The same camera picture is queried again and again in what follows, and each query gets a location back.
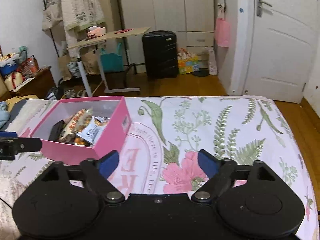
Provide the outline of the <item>white rolling desk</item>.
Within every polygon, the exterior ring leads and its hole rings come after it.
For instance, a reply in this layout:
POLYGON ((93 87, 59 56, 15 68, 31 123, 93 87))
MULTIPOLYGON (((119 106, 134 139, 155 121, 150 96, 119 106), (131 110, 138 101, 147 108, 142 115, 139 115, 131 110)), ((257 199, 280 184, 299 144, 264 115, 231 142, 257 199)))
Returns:
POLYGON ((131 28, 131 29, 123 29, 118 31, 112 31, 105 33, 102 36, 84 39, 75 45, 68 47, 69 52, 76 53, 77 65, 80 70, 80 75, 86 89, 87 95, 92 96, 93 93, 91 91, 90 85, 88 83, 86 70, 84 67, 84 61, 81 58, 80 50, 83 48, 87 48, 90 46, 95 46, 95 55, 97 56, 97 63, 99 66, 99 71, 101 78, 105 84, 104 92, 106 94, 109 93, 120 93, 120 92, 140 92, 139 88, 129 88, 127 86, 127 73, 130 69, 133 69, 133 73, 137 74, 137 67, 135 63, 130 63, 127 61, 127 64, 123 64, 123 56, 122 53, 126 54, 126 58, 128 59, 128 53, 126 49, 126 38, 129 36, 138 36, 144 35, 150 28, 149 27, 142 27, 142 28, 131 28), (108 40, 116 40, 122 39, 123 41, 118 44, 115 53, 107 53, 104 49, 104 44, 108 40), (121 89, 109 89, 105 77, 105 73, 124 73, 123 85, 124 88, 121 89))

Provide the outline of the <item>wooden bedside cabinet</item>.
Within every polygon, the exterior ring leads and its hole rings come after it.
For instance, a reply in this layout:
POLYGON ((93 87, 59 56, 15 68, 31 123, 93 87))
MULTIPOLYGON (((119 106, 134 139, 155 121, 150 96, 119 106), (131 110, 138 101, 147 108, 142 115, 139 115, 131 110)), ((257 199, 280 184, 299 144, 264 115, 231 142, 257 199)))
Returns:
POLYGON ((56 86, 52 73, 51 67, 41 68, 40 71, 35 75, 34 79, 24 85, 17 92, 4 92, 1 95, 1 101, 13 98, 15 96, 27 96, 36 95, 40 99, 44 99, 49 90, 56 86))

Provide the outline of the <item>white wardrobe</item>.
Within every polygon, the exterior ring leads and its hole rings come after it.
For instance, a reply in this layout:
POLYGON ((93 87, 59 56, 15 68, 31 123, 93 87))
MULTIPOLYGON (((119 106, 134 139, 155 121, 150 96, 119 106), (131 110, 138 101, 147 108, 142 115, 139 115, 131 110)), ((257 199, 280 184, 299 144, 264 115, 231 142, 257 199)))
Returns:
POLYGON ((120 0, 124 27, 169 30, 192 53, 212 46, 214 0, 120 0))

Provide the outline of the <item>pink hanging bag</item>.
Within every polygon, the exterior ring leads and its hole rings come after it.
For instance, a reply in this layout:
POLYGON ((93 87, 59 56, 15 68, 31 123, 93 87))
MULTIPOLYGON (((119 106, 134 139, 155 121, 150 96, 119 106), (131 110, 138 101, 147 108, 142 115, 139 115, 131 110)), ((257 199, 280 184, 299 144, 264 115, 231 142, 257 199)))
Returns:
POLYGON ((224 7, 219 7, 216 25, 215 40, 218 47, 228 48, 230 39, 230 24, 225 20, 224 7))

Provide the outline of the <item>pink tissue box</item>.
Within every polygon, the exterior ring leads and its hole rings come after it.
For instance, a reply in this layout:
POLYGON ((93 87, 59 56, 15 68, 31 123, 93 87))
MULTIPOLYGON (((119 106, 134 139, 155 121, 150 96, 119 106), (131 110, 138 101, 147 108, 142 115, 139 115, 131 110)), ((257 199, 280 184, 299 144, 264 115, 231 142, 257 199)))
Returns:
POLYGON ((87 32, 88 38, 95 38, 100 37, 106 34, 106 28, 105 27, 98 27, 98 26, 92 26, 89 27, 87 32))

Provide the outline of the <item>colourful gift bag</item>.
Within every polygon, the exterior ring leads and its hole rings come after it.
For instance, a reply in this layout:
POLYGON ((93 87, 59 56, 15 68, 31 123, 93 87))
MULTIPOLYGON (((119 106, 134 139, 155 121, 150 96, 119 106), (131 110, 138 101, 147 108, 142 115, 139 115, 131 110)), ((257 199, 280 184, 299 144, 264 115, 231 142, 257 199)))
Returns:
POLYGON ((184 48, 178 49, 177 60, 180 75, 193 73, 200 69, 199 57, 184 48))

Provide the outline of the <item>white snack bar wrapper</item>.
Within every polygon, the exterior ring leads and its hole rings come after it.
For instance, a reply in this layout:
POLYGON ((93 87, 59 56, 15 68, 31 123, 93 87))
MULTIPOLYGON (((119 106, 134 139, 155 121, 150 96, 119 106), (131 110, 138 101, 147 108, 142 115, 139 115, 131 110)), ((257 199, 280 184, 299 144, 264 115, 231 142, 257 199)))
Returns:
POLYGON ((109 120, 110 119, 106 117, 93 116, 89 124, 78 133, 78 136, 90 145, 95 145, 109 123, 109 120))

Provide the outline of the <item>orange snack ball bag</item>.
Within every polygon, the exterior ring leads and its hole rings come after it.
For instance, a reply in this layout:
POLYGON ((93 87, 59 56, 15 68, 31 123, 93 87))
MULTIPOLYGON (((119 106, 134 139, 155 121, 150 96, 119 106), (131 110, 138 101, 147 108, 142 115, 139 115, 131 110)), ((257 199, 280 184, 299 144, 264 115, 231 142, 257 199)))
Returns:
POLYGON ((88 146, 89 143, 77 134, 82 132, 92 119, 93 109, 84 108, 75 113, 60 133, 58 142, 78 146, 88 146))

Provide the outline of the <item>black suitcase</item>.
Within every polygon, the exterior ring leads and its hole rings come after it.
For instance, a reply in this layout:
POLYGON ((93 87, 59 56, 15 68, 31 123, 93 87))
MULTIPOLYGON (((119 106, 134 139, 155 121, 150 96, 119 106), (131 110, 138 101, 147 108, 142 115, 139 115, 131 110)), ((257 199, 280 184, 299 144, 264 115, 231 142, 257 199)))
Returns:
POLYGON ((151 31, 143 35, 142 43, 149 80, 178 76, 177 37, 173 31, 151 31))

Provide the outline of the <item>pink storage box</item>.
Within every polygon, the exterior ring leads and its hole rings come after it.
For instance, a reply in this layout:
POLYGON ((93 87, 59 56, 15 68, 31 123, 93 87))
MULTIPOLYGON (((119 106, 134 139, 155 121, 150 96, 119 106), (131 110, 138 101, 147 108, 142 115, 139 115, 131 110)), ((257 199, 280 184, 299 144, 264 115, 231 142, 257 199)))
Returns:
POLYGON ((130 125, 123 96, 63 99, 24 136, 41 139, 46 158, 76 165, 121 151, 130 125))

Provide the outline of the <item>black round stand base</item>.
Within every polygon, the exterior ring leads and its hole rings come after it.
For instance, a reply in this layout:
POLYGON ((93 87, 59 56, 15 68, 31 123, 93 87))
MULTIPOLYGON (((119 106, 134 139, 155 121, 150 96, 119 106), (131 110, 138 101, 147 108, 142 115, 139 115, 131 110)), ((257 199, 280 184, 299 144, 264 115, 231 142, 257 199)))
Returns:
POLYGON ((197 76, 197 77, 206 77, 209 75, 209 70, 200 68, 199 70, 192 72, 192 74, 193 76, 197 76))

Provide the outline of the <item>black snack box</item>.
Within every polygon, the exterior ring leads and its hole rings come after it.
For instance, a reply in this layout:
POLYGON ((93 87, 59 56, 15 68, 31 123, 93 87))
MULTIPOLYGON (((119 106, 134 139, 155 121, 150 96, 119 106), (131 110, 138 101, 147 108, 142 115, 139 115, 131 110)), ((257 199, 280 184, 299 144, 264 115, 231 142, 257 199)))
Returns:
POLYGON ((51 129, 48 140, 57 142, 65 126, 64 120, 58 121, 51 129))

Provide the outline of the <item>white plastic bag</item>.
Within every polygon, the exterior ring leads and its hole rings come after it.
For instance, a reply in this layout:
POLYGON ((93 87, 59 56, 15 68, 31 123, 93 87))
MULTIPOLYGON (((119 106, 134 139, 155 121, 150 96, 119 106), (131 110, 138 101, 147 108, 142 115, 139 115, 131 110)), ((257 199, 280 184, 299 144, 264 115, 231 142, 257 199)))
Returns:
POLYGON ((217 64, 213 47, 208 47, 208 67, 210 75, 217 75, 217 64))

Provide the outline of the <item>cream knit cardigan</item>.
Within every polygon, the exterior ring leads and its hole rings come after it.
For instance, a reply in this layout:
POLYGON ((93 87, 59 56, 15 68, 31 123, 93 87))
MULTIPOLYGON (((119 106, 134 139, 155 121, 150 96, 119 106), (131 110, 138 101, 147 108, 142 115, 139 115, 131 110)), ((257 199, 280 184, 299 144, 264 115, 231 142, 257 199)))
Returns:
POLYGON ((98 0, 61 0, 61 8, 68 52, 75 58, 77 33, 105 22, 104 13, 98 0))

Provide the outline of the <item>white door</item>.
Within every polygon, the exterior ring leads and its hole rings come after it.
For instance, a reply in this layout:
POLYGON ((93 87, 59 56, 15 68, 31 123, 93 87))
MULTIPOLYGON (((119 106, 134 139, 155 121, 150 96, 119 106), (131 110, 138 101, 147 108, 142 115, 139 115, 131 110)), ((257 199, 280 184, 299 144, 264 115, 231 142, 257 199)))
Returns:
POLYGON ((264 0, 272 15, 256 15, 244 91, 299 103, 316 50, 318 0, 264 0))

